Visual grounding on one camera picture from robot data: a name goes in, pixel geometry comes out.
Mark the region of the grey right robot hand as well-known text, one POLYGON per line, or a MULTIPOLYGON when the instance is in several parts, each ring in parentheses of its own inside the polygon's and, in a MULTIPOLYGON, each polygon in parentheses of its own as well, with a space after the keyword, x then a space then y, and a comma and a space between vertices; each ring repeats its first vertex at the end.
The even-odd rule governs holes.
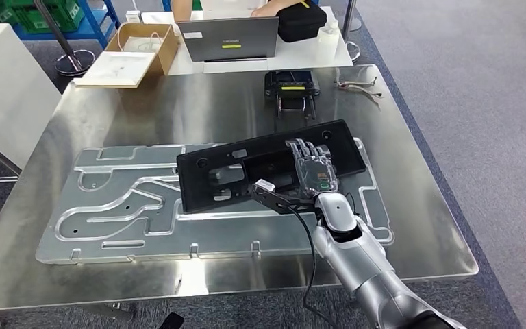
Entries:
POLYGON ((338 192, 338 178, 328 151, 301 138, 286 140, 285 145, 294 159, 300 202, 309 203, 322 193, 338 192))

